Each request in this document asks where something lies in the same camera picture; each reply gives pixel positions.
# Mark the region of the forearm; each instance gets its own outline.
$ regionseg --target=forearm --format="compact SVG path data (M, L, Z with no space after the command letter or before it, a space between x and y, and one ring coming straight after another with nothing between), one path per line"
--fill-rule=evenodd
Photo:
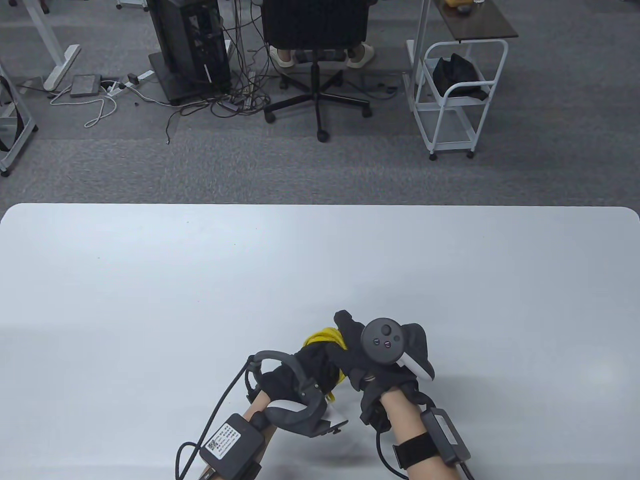
M427 431L420 418L420 409L409 402L400 390L390 390L382 395L380 401L387 411L399 444ZM439 456L412 465L407 469L407 474L409 480L460 480L458 471L445 465Z
M244 419L246 421L250 421L254 413L261 412L262 410L267 408L267 405L269 403L271 403L271 399L269 398L269 396L264 392L260 392L258 396L255 398L255 400L251 403L251 406L249 407L249 409L247 409L247 411L244 413L243 415ZM260 460L262 460L264 451L267 449L267 446L271 441L271 437L273 437L273 434L276 433L276 430L277 430L276 427L274 427L273 425L270 425L262 432L262 434L264 435L265 444L264 444L264 448L262 449L262 452L260 452L260 454L255 459L255 461L257 461L258 463L260 463Z

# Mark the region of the yellow object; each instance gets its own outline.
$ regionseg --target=yellow object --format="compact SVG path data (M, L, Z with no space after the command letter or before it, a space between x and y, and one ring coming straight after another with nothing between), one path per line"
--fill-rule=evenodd
M340 331L337 328L333 328L330 326L325 328L324 330L321 330L320 332L311 335L307 340L305 340L305 343L302 346L306 347L307 345L311 345L312 343L317 342L334 342L342 347L343 350L347 350L347 344L344 343L344 339L342 338L342 334L340 333ZM347 378L347 376L342 373L342 370L340 370L338 383L340 383L345 378ZM335 397L331 392L329 392L326 397L329 402L335 402Z
M451 8L457 8L460 5L471 5L474 0L444 0Z

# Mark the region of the chair wheel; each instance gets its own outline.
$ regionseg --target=chair wheel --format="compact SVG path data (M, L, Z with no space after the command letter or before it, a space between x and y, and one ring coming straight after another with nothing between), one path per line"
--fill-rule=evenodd
M329 140L329 132L326 130L318 130L318 141L326 143Z

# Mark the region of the computer tower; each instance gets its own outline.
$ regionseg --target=computer tower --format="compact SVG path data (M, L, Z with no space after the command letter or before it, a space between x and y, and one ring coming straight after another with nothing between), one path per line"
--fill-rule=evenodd
M168 99L176 103L176 96L227 93L231 71L217 0L150 0L148 5L162 50L149 60Z

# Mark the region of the black strap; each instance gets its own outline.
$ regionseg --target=black strap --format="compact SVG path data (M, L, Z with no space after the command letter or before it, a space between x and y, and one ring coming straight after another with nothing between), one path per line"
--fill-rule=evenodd
M433 443L429 433L413 437L401 445L394 445L396 459L401 469L406 470L416 463L435 457L438 454L438 447Z
M18 120L18 124L16 126L15 129L15 138L13 139L13 143L11 145L14 146L15 142L18 141L18 139L20 138L20 135L22 134L23 130L24 130L24 120L22 119L22 115L20 114L20 109L18 108L18 104L16 103L15 99L13 98L13 92L11 91L11 87L9 86L9 81L4 78L2 75L0 75L0 85L2 85L2 87L7 91L7 93L9 94L9 97L11 97L11 101L13 102L13 105L15 107L15 114ZM0 140L0 152L8 152L9 150L11 150L11 147L7 147L4 142L2 140Z

